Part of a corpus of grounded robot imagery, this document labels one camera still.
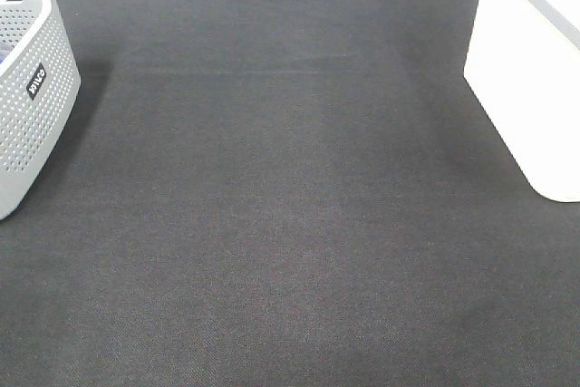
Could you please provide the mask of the black table mat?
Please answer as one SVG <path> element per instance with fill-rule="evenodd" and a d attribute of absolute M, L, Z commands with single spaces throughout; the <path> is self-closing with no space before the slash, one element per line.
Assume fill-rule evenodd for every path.
<path fill-rule="evenodd" d="M 478 0 L 58 0 L 4 386 L 576 386 L 579 207 L 463 78 Z"/>

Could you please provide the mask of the white plastic bin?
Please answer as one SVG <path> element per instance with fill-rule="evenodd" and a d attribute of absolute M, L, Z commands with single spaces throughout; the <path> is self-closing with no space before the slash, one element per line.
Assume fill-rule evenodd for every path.
<path fill-rule="evenodd" d="M 579 200 L 579 0 L 478 0 L 464 77 L 530 186 Z"/>

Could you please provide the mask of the grey perforated laundry basket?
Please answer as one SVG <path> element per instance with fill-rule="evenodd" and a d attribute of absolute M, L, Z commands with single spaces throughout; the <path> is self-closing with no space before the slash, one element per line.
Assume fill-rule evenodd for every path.
<path fill-rule="evenodd" d="M 1 216 L 17 209 L 69 119 L 81 76 L 57 0 L 1 4 Z"/>

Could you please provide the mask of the blue cloth in basket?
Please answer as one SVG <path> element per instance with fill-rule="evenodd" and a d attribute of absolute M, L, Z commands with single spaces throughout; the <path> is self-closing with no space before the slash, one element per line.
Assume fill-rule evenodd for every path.
<path fill-rule="evenodd" d="M 0 63 L 2 63 L 5 58 L 10 54 L 11 47 L 5 44 L 1 44 L 0 46 Z"/>

